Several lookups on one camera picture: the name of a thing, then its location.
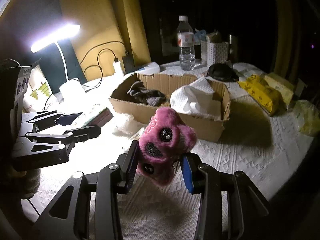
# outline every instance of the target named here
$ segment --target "white plastic basket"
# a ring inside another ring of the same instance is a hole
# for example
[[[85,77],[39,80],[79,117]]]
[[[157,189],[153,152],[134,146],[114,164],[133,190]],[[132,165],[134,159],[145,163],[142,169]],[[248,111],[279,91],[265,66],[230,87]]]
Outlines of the white plastic basket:
[[[224,63],[228,60],[229,43],[211,43],[201,41],[201,59],[207,62],[207,66],[215,63]]]

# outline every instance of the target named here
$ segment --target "yellow plastic bag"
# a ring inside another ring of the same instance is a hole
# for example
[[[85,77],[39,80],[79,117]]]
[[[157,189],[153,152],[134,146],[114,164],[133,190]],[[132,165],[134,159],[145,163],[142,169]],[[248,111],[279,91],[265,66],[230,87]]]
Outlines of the yellow plastic bag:
[[[245,82],[238,82],[239,86],[246,90],[271,116],[279,107],[279,91],[270,87],[268,83],[258,75],[251,75]]]
[[[296,102],[293,113],[298,120],[299,132],[315,137],[320,131],[319,110],[307,100]]]

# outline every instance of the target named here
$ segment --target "lamp head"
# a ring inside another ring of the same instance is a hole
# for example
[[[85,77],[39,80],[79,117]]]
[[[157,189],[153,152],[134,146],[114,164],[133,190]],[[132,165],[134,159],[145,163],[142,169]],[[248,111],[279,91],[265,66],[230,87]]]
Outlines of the lamp head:
[[[64,27],[55,31],[54,33],[51,33],[48,36],[40,39],[39,41],[36,41],[31,46],[31,51],[35,53],[55,41],[71,38],[78,33],[79,29],[80,25],[67,24]]]

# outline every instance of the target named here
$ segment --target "white tablecloth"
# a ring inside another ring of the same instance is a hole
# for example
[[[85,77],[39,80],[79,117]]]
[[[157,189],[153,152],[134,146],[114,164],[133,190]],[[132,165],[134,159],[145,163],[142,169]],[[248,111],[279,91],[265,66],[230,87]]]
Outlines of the white tablecloth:
[[[187,72],[200,76],[206,68]],[[166,68],[163,73],[181,75],[179,66]],[[112,111],[108,95],[119,81],[103,79],[101,86],[87,93],[93,102],[106,104]],[[281,112],[269,117],[257,103],[239,88],[226,83],[232,98],[230,120],[219,143],[198,140],[192,152],[202,162],[218,171],[244,171],[263,195],[270,199],[297,170],[305,157],[312,137],[300,134],[294,116]],[[130,145],[126,137],[112,134],[111,120],[98,138],[76,144],[68,163],[42,168],[41,185],[31,199],[42,212],[53,196],[75,172],[85,174],[100,171],[115,162]],[[68,127],[56,127],[61,132]],[[92,194],[90,224],[93,224],[95,196]],[[223,194],[223,227],[227,226],[227,200]],[[193,239],[199,211],[199,195],[190,195],[179,170],[171,185],[160,188],[150,180],[137,176],[128,195],[118,195],[119,214],[124,239]],[[32,220],[37,216],[28,202],[22,201],[25,214]]]

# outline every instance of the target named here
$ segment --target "desk lamp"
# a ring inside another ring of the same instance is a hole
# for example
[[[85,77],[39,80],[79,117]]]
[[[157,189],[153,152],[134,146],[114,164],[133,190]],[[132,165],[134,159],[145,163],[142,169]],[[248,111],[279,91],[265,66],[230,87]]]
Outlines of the desk lamp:
[[[60,92],[62,93],[62,96],[65,101],[75,101],[76,99],[80,99],[83,97],[85,94],[82,86],[80,85],[79,81],[77,80],[69,80],[68,79],[68,73],[67,73],[67,66],[66,66],[66,61],[64,59],[62,50],[58,44],[57,41],[64,40],[67,38],[71,38],[75,36],[80,29],[80,25],[72,25],[72,24],[67,24],[64,27],[58,29],[57,31],[49,34],[48,36],[40,39],[39,41],[35,42],[31,46],[31,51],[33,53],[45,48],[46,46],[50,45],[51,43],[56,44],[58,47],[58,50],[60,52],[60,55],[62,57],[63,65],[64,65],[64,70],[66,74],[66,83],[62,84],[59,89]]]

